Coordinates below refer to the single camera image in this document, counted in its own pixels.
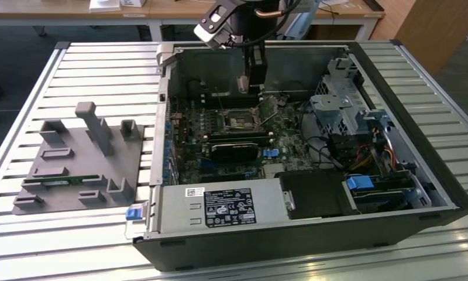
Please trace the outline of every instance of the white paper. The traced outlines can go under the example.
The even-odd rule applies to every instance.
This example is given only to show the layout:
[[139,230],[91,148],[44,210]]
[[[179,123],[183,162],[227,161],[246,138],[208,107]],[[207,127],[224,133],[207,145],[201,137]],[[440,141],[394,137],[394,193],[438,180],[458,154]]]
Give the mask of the white paper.
[[120,0],[91,0],[91,13],[120,11]]

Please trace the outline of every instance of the power supply label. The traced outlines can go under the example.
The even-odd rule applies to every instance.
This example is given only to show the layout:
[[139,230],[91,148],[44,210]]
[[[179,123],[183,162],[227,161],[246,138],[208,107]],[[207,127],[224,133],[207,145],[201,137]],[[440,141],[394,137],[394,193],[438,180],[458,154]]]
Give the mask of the power supply label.
[[231,227],[256,223],[251,189],[204,192],[207,227]]

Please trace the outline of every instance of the circuit board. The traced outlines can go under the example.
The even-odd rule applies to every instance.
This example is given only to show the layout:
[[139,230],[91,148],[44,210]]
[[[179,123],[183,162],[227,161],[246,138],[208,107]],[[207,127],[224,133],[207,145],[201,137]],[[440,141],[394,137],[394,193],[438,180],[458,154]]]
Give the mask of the circuit board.
[[[315,167],[298,126],[302,103],[287,100],[284,95],[267,95],[255,107],[230,109],[205,109],[200,100],[177,102],[184,108],[172,105],[180,184],[264,179]],[[252,142],[267,138],[254,135],[263,133],[268,142]],[[223,138],[218,143],[216,136]],[[254,158],[230,163],[212,160],[216,148],[234,145],[256,148]]]

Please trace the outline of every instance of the robotic arm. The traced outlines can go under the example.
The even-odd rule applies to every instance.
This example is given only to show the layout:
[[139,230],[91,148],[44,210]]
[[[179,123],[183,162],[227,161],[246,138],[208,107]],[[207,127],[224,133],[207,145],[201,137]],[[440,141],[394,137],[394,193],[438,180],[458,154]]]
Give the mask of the robotic arm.
[[[280,5],[279,0],[218,0],[195,28],[197,37],[212,49],[243,48],[244,73],[238,79],[238,85],[240,91],[248,94],[260,93],[260,85],[266,82],[264,41],[286,25],[291,13],[308,12],[312,19],[314,6],[318,8],[315,2],[310,5],[307,0],[283,2]],[[304,18],[308,23],[296,25],[300,26],[300,33],[311,23],[308,16]]]

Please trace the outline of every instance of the wooden table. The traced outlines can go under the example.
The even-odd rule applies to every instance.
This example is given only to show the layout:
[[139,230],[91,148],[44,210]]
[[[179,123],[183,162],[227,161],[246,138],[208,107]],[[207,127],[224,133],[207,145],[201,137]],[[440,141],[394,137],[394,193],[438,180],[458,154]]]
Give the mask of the wooden table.
[[148,25],[151,1],[141,8],[91,13],[89,0],[0,0],[0,26]]
[[[89,0],[0,0],[0,26],[148,25],[153,41],[163,41],[161,25],[195,25],[209,9],[208,0],[148,0],[144,7],[91,13]],[[339,15],[319,10],[314,25],[360,25],[356,39],[366,40],[383,12],[375,12],[363,0],[350,7],[334,5]]]

